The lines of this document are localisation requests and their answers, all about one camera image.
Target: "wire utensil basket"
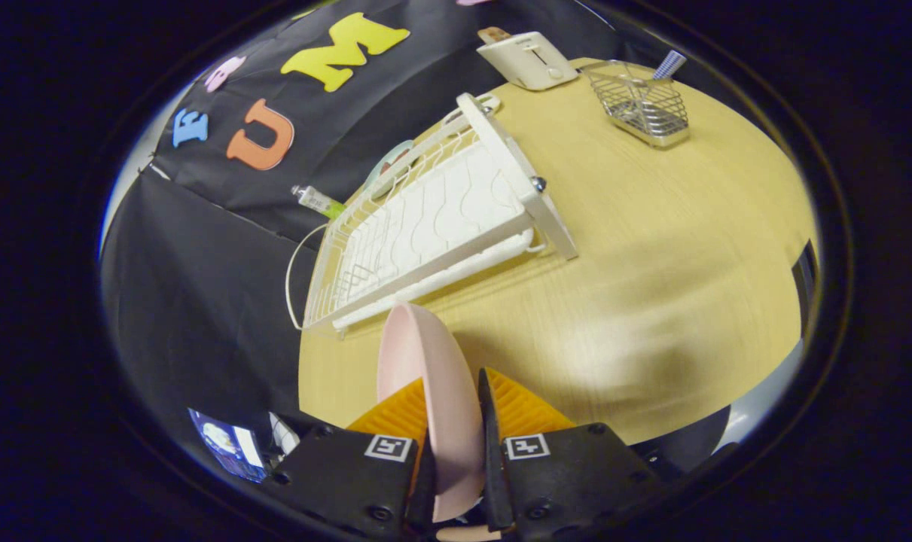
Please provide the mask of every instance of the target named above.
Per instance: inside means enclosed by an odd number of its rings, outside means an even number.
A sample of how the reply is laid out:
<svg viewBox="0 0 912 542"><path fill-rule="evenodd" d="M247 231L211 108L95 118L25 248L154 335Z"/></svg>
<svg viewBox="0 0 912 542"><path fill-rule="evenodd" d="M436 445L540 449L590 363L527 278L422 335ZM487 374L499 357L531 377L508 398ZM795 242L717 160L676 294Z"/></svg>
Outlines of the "wire utensil basket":
<svg viewBox="0 0 912 542"><path fill-rule="evenodd" d="M659 148L690 136L683 98L669 76L653 78L647 69L616 59L583 66L583 73L615 126Z"/></svg>

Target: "small bottle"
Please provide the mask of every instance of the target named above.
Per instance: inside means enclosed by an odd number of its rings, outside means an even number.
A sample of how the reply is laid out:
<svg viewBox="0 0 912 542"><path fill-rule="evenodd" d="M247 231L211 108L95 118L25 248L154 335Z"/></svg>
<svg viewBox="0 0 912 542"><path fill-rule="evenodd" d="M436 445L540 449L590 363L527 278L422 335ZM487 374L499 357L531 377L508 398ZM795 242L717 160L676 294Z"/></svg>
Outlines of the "small bottle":
<svg viewBox="0 0 912 542"><path fill-rule="evenodd" d="M338 218L338 215L342 214L345 210L345 205L318 192L318 190L311 188L311 186L300 186L296 184L291 188L291 195L298 198L298 203L300 203L300 205L315 210L315 212L320 212L325 216L328 216L331 220Z"/></svg>

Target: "round table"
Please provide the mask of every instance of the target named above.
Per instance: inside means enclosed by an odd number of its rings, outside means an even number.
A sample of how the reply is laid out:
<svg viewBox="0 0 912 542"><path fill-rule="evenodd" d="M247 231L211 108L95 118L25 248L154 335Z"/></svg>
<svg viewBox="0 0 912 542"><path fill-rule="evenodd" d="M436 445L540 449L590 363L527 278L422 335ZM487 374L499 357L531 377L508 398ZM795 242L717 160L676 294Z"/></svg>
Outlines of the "round table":
<svg viewBox="0 0 912 542"><path fill-rule="evenodd" d="M675 88L691 136L666 150L613 126L585 75L542 92L491 90L579 257L550 246L415 301L449 327L474 377L493 367L625 443L696 422L771 373L800 339L791 266L808 239L819 251L786 154L724 104ZM304 412L345 426L376 404L384 321L341 340L302 333Z"/></svg>

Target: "wire rack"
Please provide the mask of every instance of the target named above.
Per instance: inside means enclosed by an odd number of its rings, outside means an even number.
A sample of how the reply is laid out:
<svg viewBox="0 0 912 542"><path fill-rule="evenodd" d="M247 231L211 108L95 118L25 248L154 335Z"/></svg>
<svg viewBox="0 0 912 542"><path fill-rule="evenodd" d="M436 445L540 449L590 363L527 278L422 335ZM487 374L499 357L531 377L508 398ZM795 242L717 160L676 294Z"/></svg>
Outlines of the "wire rack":
<svg viewBox="0 0 912 542"><path fill-rule="evenodd" d="M576 251L515 141L470 95L462 114L383 172L329 224L312 275L305 328L345 330L396 300L517 256L532 227Z"/></svg>
<svg viewBox="0 0 912 542"><path fill-rule="evenodd" d="M615 59L583 66L583 73L615 126L653 147L689 137L687 110L672 79L653 79L647 69Z"/></svg>

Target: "screw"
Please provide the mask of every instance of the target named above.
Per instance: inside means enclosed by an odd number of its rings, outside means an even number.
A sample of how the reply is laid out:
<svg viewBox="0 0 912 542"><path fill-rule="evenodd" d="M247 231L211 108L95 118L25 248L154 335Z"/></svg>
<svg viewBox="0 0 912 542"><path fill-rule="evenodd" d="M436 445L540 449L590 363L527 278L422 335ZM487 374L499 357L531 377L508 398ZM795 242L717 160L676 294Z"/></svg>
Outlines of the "screw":
<svg viewBox="0 0 912 542"><path fill-rule="evenodd" d="M526 511L526 517L531 520L541 520L549 515L549 510L546 507L532 507Z"/></svg>
<svg viewBox="0 0 912 542"><path fill-rule="evenodd" d="M277 471L277 473L272 474L272 480L276 484L288 485L291 483L291 478L288 477L288 474L283 473L282 471Z"/></svg>
<svg viewBox="0 0 912 542"><path fill-rule="evenodd" d="M392 519L392 510L386 507L369 507L369 515L377 522L387 522Z"/></svg>

